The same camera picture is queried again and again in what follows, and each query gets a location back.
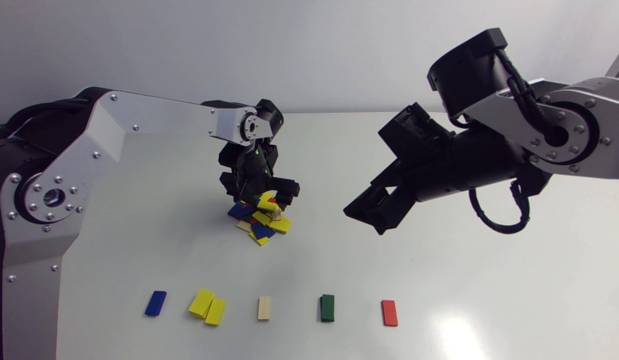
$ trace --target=robotic arm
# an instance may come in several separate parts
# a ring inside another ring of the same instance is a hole
[[[273,177],[271,139],[284,123],[268,100],[191,104],[88,88],[33,105],[0,128],[0,359],[55,359],[63,254],[78,237],[90,190],[115,166],[126,133],[199,132],[227,141],[218,161],[234,202],[300,185]]]
[[[448,132],[417,103],[399,112],[378,132],[396,160],[344,208],[347,216],[382,235],[414,203],[468,191],[488,227],[512,234],[529,221],[528,197],[552,174],[619,179],[619,79],[526,82],[507,45],[500,29],[485,30],[431,66],[431,89],[465,130]],[[481,209],[476,188],[510,179],[520,221],[500,225]]]

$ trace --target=blue block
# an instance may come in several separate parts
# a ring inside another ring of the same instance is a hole
[[[254,212],[254,207],[247,205],[247,203],[237,202],[232,206],[231,209],[227,212],[230,217],[234,217],[236,219],[243,219],[244,217],[252,214]]]
[[[161,308],[163,307],[163,302],[165,301],[165,296],[167,295],[167,291],[154,291],[154,294],[152,294],[147,304],[147,309],[145,309],[145,315],[149,315],[150,317],[159,316]]]
[[[271,230],[269,226],[265,226],[259,222],[252,224],[252,231],[254,231],[254,235],[256,235],[257,239],[263,239],[264,237],[271,238],[276,234],[276,231]]]

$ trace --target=wooden block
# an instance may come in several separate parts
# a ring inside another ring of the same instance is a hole
[[[276,205],[275,202],[263,201],[263,199],[261,199],[256,205],[256,207],[261,210],[267,210],[268,212],[273,212],[274,210],[276,210],[278,205]]]
[[[209,312],[207,313],[207,318],[205,319],[205,324],[214,326],[220,325],[226,303],[227,301],[220,298],[215,298],[212,300],[211,305],[209,306]]]
[[[280,220],[271,221],[268,226],[271,229],[274,229],[280,233],[286,234],[290,227],[292,226],[292,222],[289,221],[283,214],[280,215]]]
[[[243,221],[243,220],[239,221],[239,222],[236,224],[236,227],[237,227],[237,228],[239,228],[239,229],[241,229],[241,230],[247,231],[248,233],[249,233],[250,231],[252,231],[252,224],[250,224],[250,223],[248,223],[248,222],[245,222],[245,221]]]
[[[270,314],[270,305],[272,303],[271,296],[261,296],[258,298],[258,316],[259,321],[268,321]]]
[[[257,221],[263,225],[269,225],[272,222],[272,219],[270,219],[268,215],[260,211],[254,212],[252,218],[257,219]]]
[[[147,308],[145,309],[145,315],[147,315],[148,317],[158,317],[161,313],[161,308],[163,307],[165,296],[167,295],[168,293],[165,291],[154,291],[151,298],[149,299]]]
[[[399,326],[399,319],[396,316],[396,303],[394,303],[394,300],[383,300],[380,303],[383,307],[383,322],[385,326]]]
[[[254,233],[254,231],[251,231],[249,233],[249,237],[254,239],[254,241],[257,244],[259,244],[259,246],[264,246],[265,244],[267,244],[269,242],[269,237],[261,237],[260,239],[257,239],[257,235]]]
[[[189,312],[196,318],[205,319],[213,300],[214,292],[207,289],[200,289],[196,297],[191,302]]]
[[[323,294],[320,297],[320,321],[334,322],[334,295]]]
[[[282,219],[281,208],[276,205],[276,210],[271,213],[271,219],[273,221],[280,221]]]

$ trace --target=white wall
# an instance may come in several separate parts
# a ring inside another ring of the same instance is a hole
[[[0,123],[88,86],[284,112],[441,110],[426,73],[501,27],[528,79],[602,76],[619,1],[0,0]]]

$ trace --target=cable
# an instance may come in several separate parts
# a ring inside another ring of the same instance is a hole
[[[520,221],[513,225],[501,225],[490,220],[488,216],[485,215],[483,209],[481,209],[479,198],[476,195],[476,189],[470,189],[469,191],[469,201],[471,207],[476,212],[476,216],[478,216],[490,229],[506,235],[518,233],[523,230],[530,221],[530,202],[527,196],[521,194],[520,184],[517,180],[511,182],[510,191],[513,200],[520,209]]]

